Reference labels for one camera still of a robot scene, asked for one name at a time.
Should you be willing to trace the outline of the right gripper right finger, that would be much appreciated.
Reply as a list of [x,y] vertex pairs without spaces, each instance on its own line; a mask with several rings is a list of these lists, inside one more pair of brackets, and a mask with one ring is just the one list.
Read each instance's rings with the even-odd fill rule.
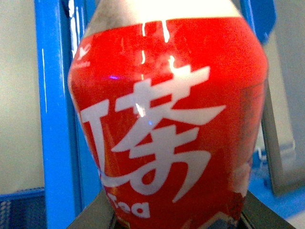
[[295,229],[285,219],[273,212],[253,193],[247,192],[241,218],[240,229]]

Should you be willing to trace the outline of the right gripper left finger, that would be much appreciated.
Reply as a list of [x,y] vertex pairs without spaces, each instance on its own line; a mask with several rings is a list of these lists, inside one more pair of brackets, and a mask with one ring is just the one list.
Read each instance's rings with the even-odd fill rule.
[[68,229],[114,229],[116,217],[104,190],[67,227]]

